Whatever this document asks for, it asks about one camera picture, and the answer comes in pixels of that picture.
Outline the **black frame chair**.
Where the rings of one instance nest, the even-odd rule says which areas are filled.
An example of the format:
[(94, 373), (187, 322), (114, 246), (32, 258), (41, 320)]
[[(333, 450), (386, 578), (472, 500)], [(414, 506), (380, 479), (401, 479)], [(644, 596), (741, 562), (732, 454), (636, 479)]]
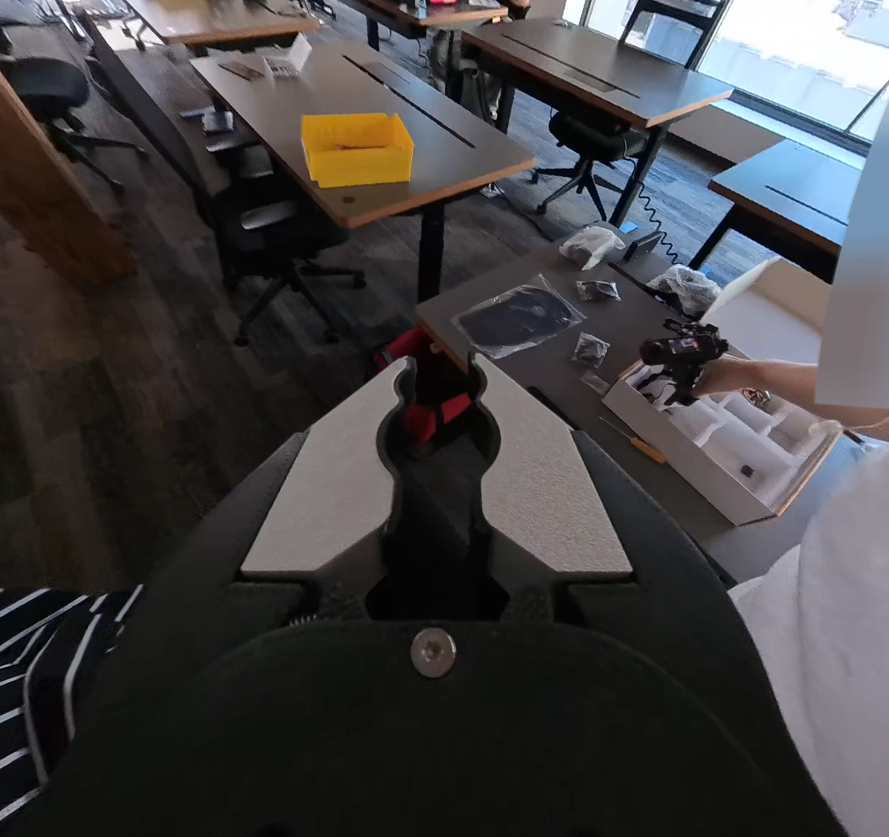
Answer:
[(618, 43), (695, 71), (723, 6), (721, 0), (637, 0)]

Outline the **person's right hand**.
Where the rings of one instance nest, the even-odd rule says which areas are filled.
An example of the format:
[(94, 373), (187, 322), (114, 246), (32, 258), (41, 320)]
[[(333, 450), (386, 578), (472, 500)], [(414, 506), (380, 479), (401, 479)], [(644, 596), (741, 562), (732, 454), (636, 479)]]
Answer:
[(752, 388), (757, 380), (756, 365), (750, 360), (722, 357), (708, 363), (693, 387), (697, 398), (729, 394)]

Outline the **cardboard kit box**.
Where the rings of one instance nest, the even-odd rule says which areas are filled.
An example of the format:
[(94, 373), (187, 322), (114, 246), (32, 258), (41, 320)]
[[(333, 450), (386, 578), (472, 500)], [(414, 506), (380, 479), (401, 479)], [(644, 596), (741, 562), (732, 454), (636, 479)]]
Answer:
[(843, 428), (768, 396), (744, 392), (668, 404), (660, 367), (632, 364), (603, 405), (735, 526), (780, 516), (837, 446)]

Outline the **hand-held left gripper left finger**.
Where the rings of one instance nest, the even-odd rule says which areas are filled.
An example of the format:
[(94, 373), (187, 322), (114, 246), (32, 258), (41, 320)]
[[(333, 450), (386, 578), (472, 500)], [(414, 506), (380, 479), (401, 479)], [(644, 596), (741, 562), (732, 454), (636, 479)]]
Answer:
[(342, 585), (365, 598), (386, 573), (397, 479), (386, 435), (416, 376), (402, 357), (307, 431), (240, 574), (252, 582)]

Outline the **yellow-handled screwdriver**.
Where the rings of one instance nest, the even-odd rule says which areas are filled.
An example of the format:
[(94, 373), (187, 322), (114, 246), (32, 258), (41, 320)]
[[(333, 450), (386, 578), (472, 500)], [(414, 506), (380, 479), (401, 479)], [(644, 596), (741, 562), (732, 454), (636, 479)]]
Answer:
[(606, 418), (600, 417), (599, 421), (603, 425), (605, 425), (608, 428), (615, 431), (621, 438), (628, 441), (629, 444), (636, 451), (638, 451), (641, 454), (643, 454), (644, 456), (648, 457), (655, 464), (664, 465), (667, 463), (666, 457), (660, 451), (658, 451), (656, 448), (654, 448), (651, 444), (649, 444), (649, 443), (645, 442), (644, 440), (642, 440), (641, 438), (639, 438), (637, 435), (631, 433), (630, 431), (621, 429), (619, 426), (617, 426), (616, 423), (614, 423)]

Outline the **white box lid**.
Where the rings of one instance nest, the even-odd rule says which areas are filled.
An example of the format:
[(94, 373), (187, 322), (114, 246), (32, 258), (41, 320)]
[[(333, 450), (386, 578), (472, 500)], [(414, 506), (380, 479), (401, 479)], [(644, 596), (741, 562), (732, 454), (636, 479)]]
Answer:
[(730, 282), (701, 318), (751, 360), (816, 364), (830, 286), (776, 256)]

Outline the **white plastic bag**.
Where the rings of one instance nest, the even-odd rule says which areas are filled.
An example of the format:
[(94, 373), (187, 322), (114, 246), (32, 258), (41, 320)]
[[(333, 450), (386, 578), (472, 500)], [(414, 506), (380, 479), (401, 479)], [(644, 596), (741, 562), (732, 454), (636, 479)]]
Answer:
[(623, 253), (627, 243), (608, 225), (591, 225), (575, 232), (558, 247), (561, 256), (588, 272)]

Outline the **grey office desk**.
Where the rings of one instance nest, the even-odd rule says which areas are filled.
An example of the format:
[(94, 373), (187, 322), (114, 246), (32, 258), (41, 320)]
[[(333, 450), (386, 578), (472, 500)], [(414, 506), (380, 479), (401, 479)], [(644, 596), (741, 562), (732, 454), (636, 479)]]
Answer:
[(729, 231), (831, 284), (861, 169), (784, 140), (714, 176), (730, 209), (691, 258), (700, 270)]
[(729, 98), (730, 84), (560, 19), (485, 25), (464, 36), (478, 65), (545, 106), (588, 122), (599, 110), (642, 136), (636, 165), (610, 223), (619, 226), (639, 195), (670, 127)]

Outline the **person's white shirt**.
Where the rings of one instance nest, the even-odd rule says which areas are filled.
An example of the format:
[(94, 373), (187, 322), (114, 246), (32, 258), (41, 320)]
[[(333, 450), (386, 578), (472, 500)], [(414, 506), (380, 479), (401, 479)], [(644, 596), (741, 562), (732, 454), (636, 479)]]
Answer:
[(849, 835), (888, 834), (888, 452), (866, 454), (764, 575), (730, 591)]

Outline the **large window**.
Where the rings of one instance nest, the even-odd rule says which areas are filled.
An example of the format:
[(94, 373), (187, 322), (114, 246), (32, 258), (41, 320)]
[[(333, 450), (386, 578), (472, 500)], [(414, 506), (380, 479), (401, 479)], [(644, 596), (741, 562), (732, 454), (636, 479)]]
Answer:
[[(587, 0), (588, 27), (619, 36), (637, 0)], [(721, 0), (697, 71), (744, 108), (848, 146), (887, 108), (888, 0)]]

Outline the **black office chair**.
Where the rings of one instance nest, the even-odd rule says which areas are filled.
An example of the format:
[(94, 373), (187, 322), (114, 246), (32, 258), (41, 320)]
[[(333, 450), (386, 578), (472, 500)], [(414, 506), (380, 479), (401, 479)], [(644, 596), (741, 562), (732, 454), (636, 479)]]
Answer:
[(145, 162), (149, 155), (137, 144), (85, 134), (83, 121), (75, 110), (87, 105), (91, 93), (102, 99), (118, 114), (130, 118), (122, 100), (106, 80), (104, 70), (94, 55), (86, 58), (89, 73), (68, 61), (48, 56), (14, 55), (13, 42), (6, 31), (13, 21), (3, 19), (1, 29), (2, 73), (14, 93), (47, 134), (56, 150), (72, 164), (82, 164), (104, 181), (118, 195), (126, 191), (120, 181), (108, 176), (81, 150), (125, 149)]
[(559, 147), (566, 147), (577, 155), (577, 162), (571, 168), (537, 168), (532, 172), (533, 185), (539, 182), (541, 176), (567, 180), (537, 205), (536, 214), (546, 214), (552, 202), (574, 190), (577, 194), (589, 194), (599, 217), (606, 221), (606, 209), (598, 188), (606, 187), (615, 192), (620, 192), (620, 189), (596, 177), (594, 165), (601, 163), (612, 167), (615, 162), (637, 158), (645, 149), (648, 135), (608, 116), (587, 123), (564, 112), (552, 116), (549, 130)]
[(325, 324), (325, 341), (336, 342), (338, 328), (306, 278), (347, 278), (354, 288), (365, 287), (364, 271), (317, 261), (348, 241), (347, 230), (273, 165), (259, 142), (226, 137), (207, 150), (229, 174), (229, 185), (206, 203), (224, 286), (233, 291), (248, 277), (268, 282), (240, 320), (234, 345), (249, 344), (251, 324), (285, 288), (303, 296)]

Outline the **wood-edged grey desk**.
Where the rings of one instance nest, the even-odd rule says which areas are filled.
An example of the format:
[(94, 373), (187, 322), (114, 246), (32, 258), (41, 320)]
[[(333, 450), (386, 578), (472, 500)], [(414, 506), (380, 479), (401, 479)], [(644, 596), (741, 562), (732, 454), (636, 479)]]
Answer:
[[(419, 304), (439, 294), (446, 205), (535, 165), (532, 152), (361, 43), (320, 44), (298, 77), (282, 81), (243, 80), (223, 70), (216, 57), (191, 65), (339, 227), (355, 230), (386, 218), (421, 216)], [(313, 178), (302, 137), (309, 122), (358, 114), (403, 123), (413, 143), (409, 179), (322, 187)]]
[(323, 23), (288, 0), (123, 0), (163, 44), (206, 50), (289, 46)]
[(423, 41), (431, 30), (464, 30), (468, 26), (501, 22), (508, 9), (499, 4), (488, 6), (457, 0), (436, 4), (429, 0), (338, 0), (359, 13), (365, 21), (366, 42), (373, 50), (380, 48), (380, 29), (409, 41)]

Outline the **black disc in bag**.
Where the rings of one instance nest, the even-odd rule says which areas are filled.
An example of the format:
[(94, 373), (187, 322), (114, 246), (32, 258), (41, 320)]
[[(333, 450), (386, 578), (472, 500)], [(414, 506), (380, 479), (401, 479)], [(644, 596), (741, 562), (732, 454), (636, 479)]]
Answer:
[(586, 315), (543, 274), (451, 318), (475, 351), (497, 361), (580, 326)]

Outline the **person's striped trousers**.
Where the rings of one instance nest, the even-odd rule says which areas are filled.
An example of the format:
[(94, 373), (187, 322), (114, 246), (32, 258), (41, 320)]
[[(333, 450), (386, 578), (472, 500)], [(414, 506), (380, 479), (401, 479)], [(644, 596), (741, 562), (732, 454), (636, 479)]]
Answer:
[(2, 587), (2, 835), (66, 756), (96, 677), (142, 591), (138, 585), (93, 596)]

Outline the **wooden cabinet side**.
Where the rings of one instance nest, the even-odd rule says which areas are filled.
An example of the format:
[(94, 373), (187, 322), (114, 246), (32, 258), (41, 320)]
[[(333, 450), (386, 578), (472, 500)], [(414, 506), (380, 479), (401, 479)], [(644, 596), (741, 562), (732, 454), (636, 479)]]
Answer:
[(1, 83), (1, 213), (26, 250), (77, 287), (137, 273), (124, 238), (96, 209), (71, 165)]

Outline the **person's right forearm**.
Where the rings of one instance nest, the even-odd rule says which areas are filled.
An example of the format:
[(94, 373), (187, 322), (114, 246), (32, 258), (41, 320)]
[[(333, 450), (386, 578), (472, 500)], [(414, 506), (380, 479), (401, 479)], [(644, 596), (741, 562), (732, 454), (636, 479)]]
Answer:
[(816, 365), (788, 362), (745, 362), (741, 388), (776, 394), (822, 419), (839, 422), (845, 429), (888, 442), (888, 409), (818, 404), (815, 400)]

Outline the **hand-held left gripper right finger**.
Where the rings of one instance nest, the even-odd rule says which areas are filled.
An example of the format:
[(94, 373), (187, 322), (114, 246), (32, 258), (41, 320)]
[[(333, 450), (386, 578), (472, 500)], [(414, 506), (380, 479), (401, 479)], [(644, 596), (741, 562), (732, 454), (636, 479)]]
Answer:
[(491, 577), (514, 594), (632, 576), (569, 424), (483, 354), (470, 365), (495, 448), (480, 482)]

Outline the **small white box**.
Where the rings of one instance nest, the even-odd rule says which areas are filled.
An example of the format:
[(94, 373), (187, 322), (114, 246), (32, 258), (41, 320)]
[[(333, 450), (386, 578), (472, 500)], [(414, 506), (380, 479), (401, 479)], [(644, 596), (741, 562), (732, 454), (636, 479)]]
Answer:
[(312, 50), (312, 44), (306, 35), (298, 33), (291, 46), (269, 49), (262, 54), (263, 75), (272, 81), (298, 79)]

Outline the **yellow plastic bin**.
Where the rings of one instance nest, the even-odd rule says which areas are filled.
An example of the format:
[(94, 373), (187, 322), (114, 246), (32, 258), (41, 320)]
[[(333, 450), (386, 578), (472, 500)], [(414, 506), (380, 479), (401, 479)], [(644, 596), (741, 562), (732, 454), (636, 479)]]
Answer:
[(301, 118), (310, 179), (321, 188), (410, 182), (414, 143), (399, 115), (310, 114)]

